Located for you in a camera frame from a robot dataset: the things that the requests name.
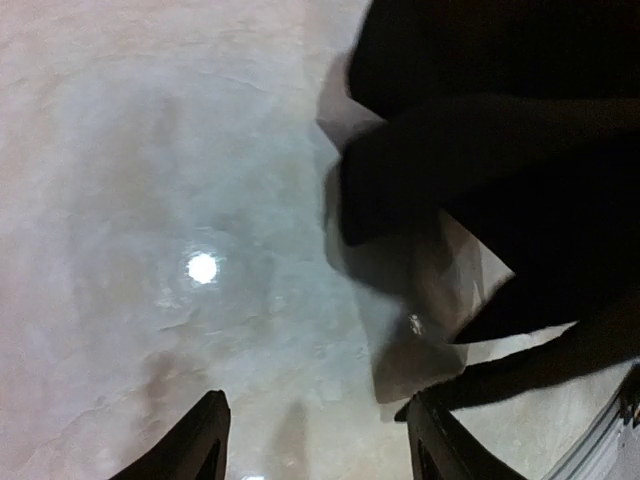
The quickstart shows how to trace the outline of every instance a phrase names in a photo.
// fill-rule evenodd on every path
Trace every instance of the black pants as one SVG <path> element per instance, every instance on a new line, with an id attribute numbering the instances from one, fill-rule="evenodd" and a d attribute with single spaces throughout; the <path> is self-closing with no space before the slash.
<path id="1" fill-rule="evenodd" d="M 626 80 L 640 70 L 584 31 L 618 45 L 635 17 L 623 2 L 591 21 L 588 3 L 375 0 L 356 45 L 351 94 L 389 122 L 345 150 L 343 236 L 358 245 L 448 210 L 516 273 L 468 340 L 574 321 L 636 281 L 640 81 Z"/>

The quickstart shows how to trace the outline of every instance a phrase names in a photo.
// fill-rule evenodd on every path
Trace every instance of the dark fabric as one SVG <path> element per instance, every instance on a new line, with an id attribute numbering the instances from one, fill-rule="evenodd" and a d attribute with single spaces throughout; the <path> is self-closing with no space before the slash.
<path id="1" fill-rule="evenodd" d="M 160 441 L 111 480 L 224 480 L 231 412 L 209 391 Z"/>
<path id="2" fill-rule="evenodd" d="M 447 207 L 517 272 L 457 343 L 592 317 L 640 273 L 640 131 L 470 192 Z"/>
<path id="3" fill-rule="evenodd" d="M 638 100 L 427 100 L 347 144 L 339 172 L 344 241 L 356 246 L 419 228 L 434 205 L 579 145 L 640 129 L 639 112 Z M 511 258 L 503 260 L 515 269 Z"/>
<path id="4" fill-rule="evenodd" d="M 515 272 L 458 337 L 590 315 L 638 282 L 638 0 L 374 0 L 348 71 L 357 246 L 443 207 Z"/>
<path id="5" fill-rule="evenodd" d="M 637 0 L 374 0 L 348 71 L 383 118 L 435 96 L 640 96 Z"/>

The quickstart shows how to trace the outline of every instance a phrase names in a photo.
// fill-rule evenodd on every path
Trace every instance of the glossy floor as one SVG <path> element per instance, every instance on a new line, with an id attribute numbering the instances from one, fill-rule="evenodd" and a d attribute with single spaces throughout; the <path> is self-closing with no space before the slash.
<path id="1" fill-rule="evenodd" d="M 412 333 L 437 329 L 400 301 L 402 261 L 362 260 L 325 228 L 336 145 L 372 120 L 341 87 L 365 7 L 2 2 L 0 477 L 107 478 L 224 389 L 230 480 L 410 478 L 384 405 L 465 352 Z M 458 261 L 431 278 L 459 316 L 505 269 L 450 226 Z M 503 405 L 501 429 L 498 407 L 461 415 L 541 476 L 594 389 L 604 404 L 606 382 L 534 393 L 547 423 L 528 407 Z M 572 427 L 542 440 L 558 416 Z"/>

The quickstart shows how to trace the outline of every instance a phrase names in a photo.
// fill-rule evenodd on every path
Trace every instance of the marble floor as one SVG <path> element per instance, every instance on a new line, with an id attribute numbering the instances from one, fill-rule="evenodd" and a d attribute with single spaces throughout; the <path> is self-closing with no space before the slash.
<path id="1" fill-rule="evenodd" d="M 557 334 L 437 340 L 508 273 L 446 217 L 430 320 L 411 258 L 340 246 L 325 177 L 376 121 L 341 83 L 366 3 L 0 3 L 1 478 L 108 478 L 223 389 L 229 480 L 409 479 L 398 402 Z M 459 416 L 541 478 L 620 376 Z"/>

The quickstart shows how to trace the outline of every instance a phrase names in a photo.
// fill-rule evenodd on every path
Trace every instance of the light spot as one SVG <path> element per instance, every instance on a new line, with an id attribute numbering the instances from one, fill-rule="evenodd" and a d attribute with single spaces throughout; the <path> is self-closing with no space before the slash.
<path id="1" fill-rule="evenodd" d="M 218 262 L 207 253 L 199 253 L 189 260 L 187 273 L 200 284 L 211 283 L 218 274 Z"/>
<path id="2" fill-rule="evenodd" d="M 411 325 L 411 330 L 413 333 L 418 335 L 419 337 L 424 336 L 424 327 L 422 326 L 422 322 L 420 321 L 420 317 L 415 313 L 409 315 L 409 324 Z"/>

